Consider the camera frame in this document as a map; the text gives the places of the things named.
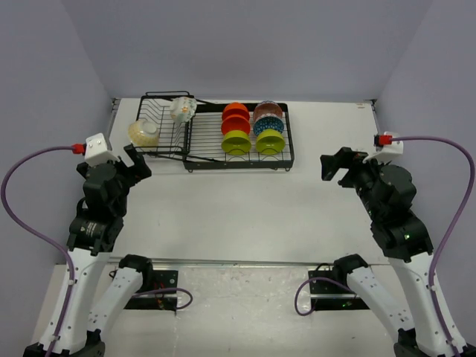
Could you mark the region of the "brown red patterned bowl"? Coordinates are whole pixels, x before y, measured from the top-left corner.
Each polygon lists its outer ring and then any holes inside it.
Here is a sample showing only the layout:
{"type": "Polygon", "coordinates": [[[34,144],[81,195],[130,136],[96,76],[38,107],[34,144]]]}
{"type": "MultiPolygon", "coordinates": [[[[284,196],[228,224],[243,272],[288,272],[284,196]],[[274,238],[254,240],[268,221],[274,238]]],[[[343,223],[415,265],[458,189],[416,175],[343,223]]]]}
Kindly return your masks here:
{"type": "Polygon", "coordinates": [[[253,120],[258,121],[258,119],[263,115],[275,115],[281,119],[283,116],[283,110],[274,101],[267,100],[256,105],[253,112],[253,120]]]}

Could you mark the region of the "white floral pattern bowl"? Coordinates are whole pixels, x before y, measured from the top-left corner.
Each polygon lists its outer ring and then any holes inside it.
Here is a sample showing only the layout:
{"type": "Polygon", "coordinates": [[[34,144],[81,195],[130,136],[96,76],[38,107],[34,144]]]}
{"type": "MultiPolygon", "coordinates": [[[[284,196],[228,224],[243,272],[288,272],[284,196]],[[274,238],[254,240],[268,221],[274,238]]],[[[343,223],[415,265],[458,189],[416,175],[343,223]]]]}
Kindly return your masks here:
{"type": "Polygon", "coordinates": [[[198,102],[190,97],[177,97],[170,104],[170,117],[177,124],[189,122],[196,113],[198,102]]]}

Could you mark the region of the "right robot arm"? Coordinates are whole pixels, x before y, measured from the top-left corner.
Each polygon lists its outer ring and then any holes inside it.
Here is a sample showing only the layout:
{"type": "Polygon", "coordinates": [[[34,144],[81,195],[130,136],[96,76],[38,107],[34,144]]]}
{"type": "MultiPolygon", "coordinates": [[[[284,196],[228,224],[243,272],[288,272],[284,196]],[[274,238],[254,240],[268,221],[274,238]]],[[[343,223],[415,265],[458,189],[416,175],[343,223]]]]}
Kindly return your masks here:
{"type": "Polygon", "coordinates": [[[352,290],[367,304],[390,335],[396,356],[474,356],[475,346],[460,334],[447,305],[434,308],[431,296],[443,295],[430,272],[434,247],[428,230],[411,211],[417,193],[411,174],[349,147],[320,160],[324,181],[347,170],[339,185],[354,189],[360,198],[373,238],[395,271],[408,306],[395,301],[357,254],[334,262],[333,286],[340,292],[352,290]]]}

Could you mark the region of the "yellow sun pattern bowl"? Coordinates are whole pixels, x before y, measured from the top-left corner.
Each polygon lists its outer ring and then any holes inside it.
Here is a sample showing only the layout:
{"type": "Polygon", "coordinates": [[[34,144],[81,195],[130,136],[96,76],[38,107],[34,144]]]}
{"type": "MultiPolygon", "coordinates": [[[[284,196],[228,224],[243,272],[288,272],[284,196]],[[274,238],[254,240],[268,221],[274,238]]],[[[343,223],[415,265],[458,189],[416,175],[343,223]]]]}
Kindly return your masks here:
{"type": "Polygon", "coordinates": [[[130,142],[137,147],[155,147],[159,142],[158,127],[145,119],[130,124],[127,135],[130,142]]]}

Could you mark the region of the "orange bowl rear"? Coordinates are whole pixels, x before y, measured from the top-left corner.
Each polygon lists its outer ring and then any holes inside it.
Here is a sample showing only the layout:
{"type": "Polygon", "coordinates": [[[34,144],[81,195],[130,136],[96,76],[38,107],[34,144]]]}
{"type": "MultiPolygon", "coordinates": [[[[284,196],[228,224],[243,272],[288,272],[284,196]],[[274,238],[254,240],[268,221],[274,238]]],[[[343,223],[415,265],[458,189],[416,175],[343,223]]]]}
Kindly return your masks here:
{"type": "Polygon", "coordinates": [[[222,111],[222,120],[226,120],[230,115],[241,115],[246,120],[250,119],[248,108],[238,102],[229,103],[222,111]]]}

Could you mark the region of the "orange bowl front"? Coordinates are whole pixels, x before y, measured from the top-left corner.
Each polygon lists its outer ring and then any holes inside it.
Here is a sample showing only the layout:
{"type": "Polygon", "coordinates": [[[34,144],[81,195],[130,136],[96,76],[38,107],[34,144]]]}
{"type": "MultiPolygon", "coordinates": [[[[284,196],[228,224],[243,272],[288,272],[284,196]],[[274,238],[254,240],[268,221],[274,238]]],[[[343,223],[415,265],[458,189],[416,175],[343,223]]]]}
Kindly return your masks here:
{"type": "Polygon", "coordinates": [[[223,135],[230,131],[241,131],[248,134],[251,131],[251,125],[248,119],[242,115],[229,115],[223,120],[221,125],[221,132],[223,135]]]}

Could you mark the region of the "orange bowl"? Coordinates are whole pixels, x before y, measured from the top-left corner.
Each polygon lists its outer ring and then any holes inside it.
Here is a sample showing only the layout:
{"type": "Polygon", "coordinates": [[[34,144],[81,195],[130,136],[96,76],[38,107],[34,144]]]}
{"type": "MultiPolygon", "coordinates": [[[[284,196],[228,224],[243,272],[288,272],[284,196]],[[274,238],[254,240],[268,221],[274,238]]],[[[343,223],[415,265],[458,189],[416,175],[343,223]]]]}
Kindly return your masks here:
{"type": "Polygon", "coordinates": [[[250,119],[248,108],[238,102],[229,103],[222,111],[222,120],[226,120],[230,115],[241,115],[246,120],[250,119]]]}
{"type": "Polygon", "coordinates": [[[248,134],[251,131],[251,125],[248,119],[242,115],[229,115],[223,120],[221,125],[221,132],[223,135],[230,131],[241,131],[248,134]]]}

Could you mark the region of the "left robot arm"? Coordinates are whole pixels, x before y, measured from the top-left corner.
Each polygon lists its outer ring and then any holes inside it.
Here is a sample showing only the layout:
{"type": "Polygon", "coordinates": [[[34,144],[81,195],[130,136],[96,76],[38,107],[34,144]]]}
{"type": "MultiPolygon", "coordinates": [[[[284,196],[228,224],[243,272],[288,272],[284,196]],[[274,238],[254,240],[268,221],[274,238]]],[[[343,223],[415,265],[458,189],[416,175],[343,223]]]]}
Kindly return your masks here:
{"type": "Polygon", "coordinates": [[[152,173],[133,145],[124,148],[133,165],[110,155],[98,164],[83,162],[77,172],[85,179],[83,197],[69,226],[65,270],[59,298],[49,324],[25,356],[103,356],[106,333],[136,292],[147,292],[155,282],[146,257],[128,255],[114,282],[98,303],[94,293],[115,241],[123,228],[127,196],[132,187],[152,173]]]}

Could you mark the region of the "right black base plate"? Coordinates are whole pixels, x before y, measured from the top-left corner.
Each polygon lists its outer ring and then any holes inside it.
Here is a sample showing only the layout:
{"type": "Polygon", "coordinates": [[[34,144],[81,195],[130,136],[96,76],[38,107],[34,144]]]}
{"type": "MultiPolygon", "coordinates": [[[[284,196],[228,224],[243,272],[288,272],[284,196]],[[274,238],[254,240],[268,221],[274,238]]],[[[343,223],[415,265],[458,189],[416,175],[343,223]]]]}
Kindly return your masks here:
{"type": "Polygon", "coordinates": [[[367,304],[358,296],[328,281],[313,281],[309,284],[311,307],[314,311],[368,310],[367,304]]]}

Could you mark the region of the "blue patterned bowl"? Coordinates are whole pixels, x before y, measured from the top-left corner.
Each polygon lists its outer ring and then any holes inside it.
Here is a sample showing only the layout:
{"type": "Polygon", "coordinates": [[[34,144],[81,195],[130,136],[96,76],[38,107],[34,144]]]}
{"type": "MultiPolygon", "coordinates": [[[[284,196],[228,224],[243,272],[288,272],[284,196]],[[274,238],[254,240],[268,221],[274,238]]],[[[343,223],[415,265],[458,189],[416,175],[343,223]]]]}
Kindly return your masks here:
{"type": "Polygon", "coordinates": [[[273,129],[282,133],[284,130],[284,122],[275,116],[264,116],[258,119],[253,126],[254,135],[259,136],[264,130],[273,129]]]}

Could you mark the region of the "lime green bowl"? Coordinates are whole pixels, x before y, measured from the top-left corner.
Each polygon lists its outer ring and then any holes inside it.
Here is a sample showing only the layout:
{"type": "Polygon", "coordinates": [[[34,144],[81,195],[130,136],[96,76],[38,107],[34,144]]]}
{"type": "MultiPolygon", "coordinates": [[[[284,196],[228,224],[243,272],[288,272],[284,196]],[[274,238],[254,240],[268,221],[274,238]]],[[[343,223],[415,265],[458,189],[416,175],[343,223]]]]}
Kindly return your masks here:
{"type": "Polygon", "coordinates": [[[282,152],[286,146],[286,141],[275,129],[263,130],[256,139],[256,149],[263,155],[276,155],[282,152]]]}
{"type": "Polygon", "coordinates": [[[244,155],[250,151],[251,141],[246,132],[231,130],[224,135],[221,148],[229,155],[244,155]]]}

